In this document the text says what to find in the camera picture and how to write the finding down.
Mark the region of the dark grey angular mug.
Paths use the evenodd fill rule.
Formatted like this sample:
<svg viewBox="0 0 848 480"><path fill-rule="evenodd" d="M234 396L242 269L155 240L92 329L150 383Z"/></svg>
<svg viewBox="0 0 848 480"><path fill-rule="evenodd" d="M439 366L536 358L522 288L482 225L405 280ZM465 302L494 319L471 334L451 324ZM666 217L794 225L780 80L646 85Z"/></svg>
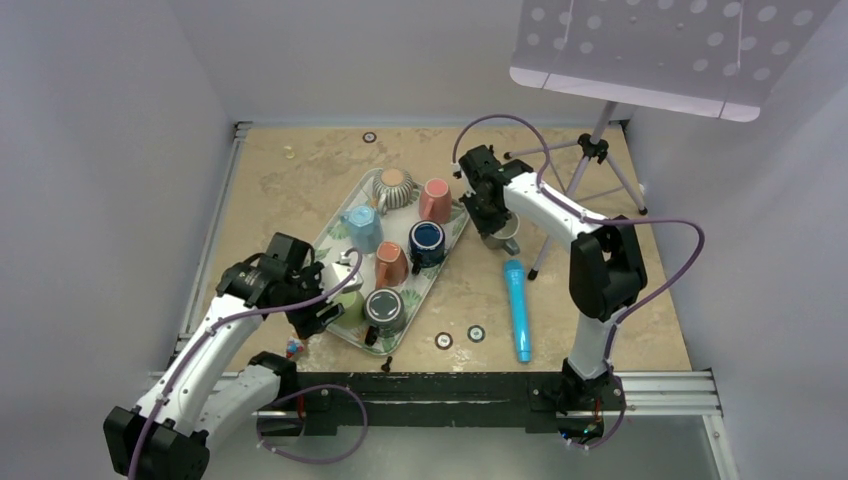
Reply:
<svg viewBox="0 0 848 480"><path fill-rule="evenodd" d="M481 236L484 245L490 250L502 250L510 256L516 256L520 253L520 246L515 239L520 228L520 219L513 214L506 221L505 226L499 231Z"/></svg>

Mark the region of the pink salmon mug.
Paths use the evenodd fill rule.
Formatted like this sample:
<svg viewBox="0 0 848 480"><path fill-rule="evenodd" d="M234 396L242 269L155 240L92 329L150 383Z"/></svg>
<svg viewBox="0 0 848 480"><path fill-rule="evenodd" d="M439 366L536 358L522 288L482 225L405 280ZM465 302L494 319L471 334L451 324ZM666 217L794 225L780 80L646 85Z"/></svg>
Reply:
<svg viewBox="0 0 848 480"><path fill-rule="evenodd" d="M452 195L449 184L441 178L428 180L419 196L419 218L438 224L449 222L452 211Z"/></svg>

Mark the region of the light green mug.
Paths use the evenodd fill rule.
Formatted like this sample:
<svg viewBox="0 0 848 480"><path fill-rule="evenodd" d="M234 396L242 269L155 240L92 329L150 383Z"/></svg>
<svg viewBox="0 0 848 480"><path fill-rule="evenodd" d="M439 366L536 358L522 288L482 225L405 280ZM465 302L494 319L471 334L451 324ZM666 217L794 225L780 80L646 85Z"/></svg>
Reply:
<svg viewBox="0 0 848 480"><path fill-rule="evenodd" d="M335 303L343 307L344 312L331 325L336 328L354 329L364 322L364 297L359 291L339 294Z"/></svg>

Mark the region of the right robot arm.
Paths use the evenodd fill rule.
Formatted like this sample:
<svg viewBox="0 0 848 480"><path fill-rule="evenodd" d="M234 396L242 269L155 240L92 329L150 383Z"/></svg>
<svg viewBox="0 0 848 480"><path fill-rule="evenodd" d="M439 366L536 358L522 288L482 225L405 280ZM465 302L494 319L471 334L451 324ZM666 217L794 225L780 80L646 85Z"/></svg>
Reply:
<svg viewBox="0 0 848 480"><path fill-rule="evenodd" d="M519 216L544 230L569 255L568 289L579 311L570 354L557 391L559 410L595 402L610 386L616 322L647 285L634 227L586 210L547 184L521 160L499 162L481 145L453 166L466 184L460 200L481 237L491 237Z"/></svg>

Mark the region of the dark grey round mug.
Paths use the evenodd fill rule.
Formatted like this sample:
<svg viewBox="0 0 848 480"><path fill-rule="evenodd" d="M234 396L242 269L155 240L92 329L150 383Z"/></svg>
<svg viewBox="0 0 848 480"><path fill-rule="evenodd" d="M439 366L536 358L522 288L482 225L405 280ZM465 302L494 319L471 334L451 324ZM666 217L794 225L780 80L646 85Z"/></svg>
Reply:
<svg viewBox="0 0 848 480"><path fill-rule="evenodd" d="M367 324L364 336L367 346L373 346L378 339L395 337L407 325L404 300L392 288L372 291L365 299L363 315Z"/></svg>

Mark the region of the dark blue mug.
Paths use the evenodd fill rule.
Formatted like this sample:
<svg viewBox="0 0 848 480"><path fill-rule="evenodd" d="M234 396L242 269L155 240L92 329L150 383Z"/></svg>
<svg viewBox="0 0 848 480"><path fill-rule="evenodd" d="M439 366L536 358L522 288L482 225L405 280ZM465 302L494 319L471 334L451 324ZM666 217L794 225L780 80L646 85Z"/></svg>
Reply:
<svg viewBox="0 0 848 480"><path fill-rule="evenodd" d="M446 234L435 222L422 220L415 223L408 235L411 274L441 265L446 257Z"/></svg>

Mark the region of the light blue mug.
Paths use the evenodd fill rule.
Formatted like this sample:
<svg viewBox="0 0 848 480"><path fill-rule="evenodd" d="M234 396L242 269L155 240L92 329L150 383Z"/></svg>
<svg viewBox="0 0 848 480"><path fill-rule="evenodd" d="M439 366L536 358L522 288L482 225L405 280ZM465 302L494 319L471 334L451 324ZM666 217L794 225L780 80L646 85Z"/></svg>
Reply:
<svg viewBox="0 0 848 480"><path fill-rule="evenodd" d="M343 212L339 219L347 228L352 246L363 254L375 253L384 240L380 216L369 205Z"/></svg>

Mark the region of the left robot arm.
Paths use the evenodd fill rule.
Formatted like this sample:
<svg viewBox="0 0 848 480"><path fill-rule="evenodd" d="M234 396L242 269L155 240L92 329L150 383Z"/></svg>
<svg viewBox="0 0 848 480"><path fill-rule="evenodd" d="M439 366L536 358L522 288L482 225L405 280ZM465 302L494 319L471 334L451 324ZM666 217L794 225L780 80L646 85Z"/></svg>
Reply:
<svg viewBox="0 0 848 480"><path fill-rule="evenodd" d="M103 430L113 469L129 479L199 479L217 444L262 407L305 409L295 363L255 355L237 380L218 389L224 370L271 314L297 333L323 332L344 309L340 293L361 288L364 256L351 248L324 264L314 247L276 233L267 249L226 269L207 313L176 359L130 408L115 407Z"/></svg>

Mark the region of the orange floral mug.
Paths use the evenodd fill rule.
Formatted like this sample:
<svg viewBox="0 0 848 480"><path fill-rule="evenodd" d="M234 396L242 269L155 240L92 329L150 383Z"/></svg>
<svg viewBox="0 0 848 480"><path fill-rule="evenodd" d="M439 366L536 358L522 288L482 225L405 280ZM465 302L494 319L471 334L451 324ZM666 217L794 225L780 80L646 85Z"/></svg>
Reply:
<svg viewBox="0 0 848 480"><path fill-rule="evenodd" d="M399 244L383 241L375 254L375 287L377 289L398 287L406 281L409 275L409 264Z"/></svg>

